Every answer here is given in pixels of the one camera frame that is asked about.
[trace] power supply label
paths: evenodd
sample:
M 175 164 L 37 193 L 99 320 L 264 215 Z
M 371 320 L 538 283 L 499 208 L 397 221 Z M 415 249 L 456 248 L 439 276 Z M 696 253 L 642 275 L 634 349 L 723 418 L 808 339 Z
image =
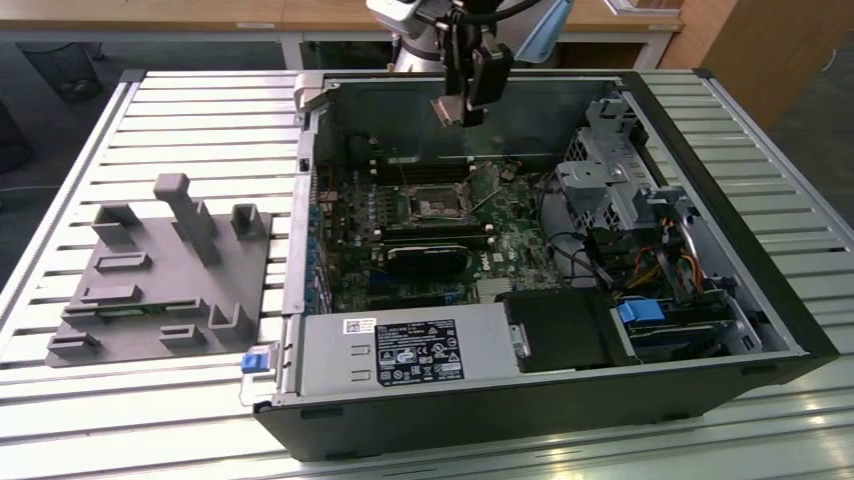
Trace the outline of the power supply label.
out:
M 453 320 L 376 325 L 373 335 L 383 387 L 465 378 Z

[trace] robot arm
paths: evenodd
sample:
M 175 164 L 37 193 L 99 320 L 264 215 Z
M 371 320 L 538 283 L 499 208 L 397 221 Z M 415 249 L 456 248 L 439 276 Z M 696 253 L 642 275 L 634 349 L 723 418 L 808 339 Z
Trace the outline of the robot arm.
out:
M 432 101 L 444 125 L 483 123 L 515 60 L 542 62 L 558 41 L 574 0 L 367 0 L 399 36 L 395 71 L 444 72 Z

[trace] metal slotted table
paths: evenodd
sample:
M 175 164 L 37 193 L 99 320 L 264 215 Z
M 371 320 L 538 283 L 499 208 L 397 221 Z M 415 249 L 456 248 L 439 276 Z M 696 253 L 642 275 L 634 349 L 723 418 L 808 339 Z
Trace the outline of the metal slotted table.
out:
M 842 351 L 699 419 L 301 464 L 239 401 L 240 355 L 50 369 L 42 363 L 96 235 L 97 204 L 140 216 L 184 172 L 211 213 L 273 214 L 259 342 L 281 332 L 299 129 L 296 72 L 149 72 L 120 83 L 0 297 L 0 478 L 838 478 L 854 464 L 851 231 L 714 79 L 644 73 L 747 224 Z M 663 149 L 651 153 L 670 183 Z M 255 383 L 253 388 L 272 388 Z

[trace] gray plastic part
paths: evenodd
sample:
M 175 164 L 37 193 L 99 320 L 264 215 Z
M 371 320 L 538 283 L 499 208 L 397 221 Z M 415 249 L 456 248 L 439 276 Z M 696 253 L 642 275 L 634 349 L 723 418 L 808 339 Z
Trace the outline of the gray plastic part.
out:
M 108 287 L 89 287 L 80 296 L 83 303 L 135 303 L 139 302 L 143 291 L 136 285 L 116 285 Z
M 169 350 L 183 347 L 196 347 L 204 345 L 204 335 L 199 328 L 191 323 L 187 325 L 168 325 L 160 327 L 160 343 Z
M 139 218 L 127 204 L 101 205 L 95 215 L 92 229 L 101 241 L 111 246 L 133 247 L 128 227 L 139 225 Z
M 93 357 L 99 349 L 100 342 L 88 333 L 56 335 L 48 344 L 48 350 L 63 357 Z
M 95 246 L 48 346 L 50 367 L 241 352 L 255 344 L 272 216 L 253 205 L 235 208 L 236 221 L 233 212 L 211 216 L 187 197 L 188 183 L 180 174 L 156 182 L 184 239 L 175 219 L 139 219 L 125 205 L 101 208 L 97 225 L 120 230 L 108 227 L 109 242 L 101 236 Z M 200 250 L 219 261 L 201 262 Z
M 232 207 L 231 228 L 240 240 L 259 238 L 264 235 L 264 222 L 253 204 L 243 203 Z
M 252 340 L 255 332 L 243 306 L 237 303 L 229 313 L 225 316 L 216 306 L 211 309 L 208 328 L 213 331 L 213 335 L 223 342 Z
M 105 255 L 97 259 L 93 268 L 101 272 L 121 270 L 144 270 L 151 266 L 151 258 L 144 252 L 119 253 Z
M 169 205 L 181 236 L 189 240 L 201 263 L 212 266 L 221 261 L 212 238 L 216 230 L 204 203 L 193 203 L 188 190 L 189 178 L 183 173 L 163 173 L 157 176 L 155 198 Z

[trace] trash bin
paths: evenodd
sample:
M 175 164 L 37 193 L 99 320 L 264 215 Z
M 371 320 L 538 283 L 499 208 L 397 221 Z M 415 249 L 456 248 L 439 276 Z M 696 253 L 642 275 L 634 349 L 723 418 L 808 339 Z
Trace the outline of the trash bin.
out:
M 0 103 L 0 173 L 17 168 L 32 159 L 34 152 L 12 115 Z
M 101 82 L 81 44 L 17 43 L 17 48 L 63 100 L 77 102 L 99 94 Z

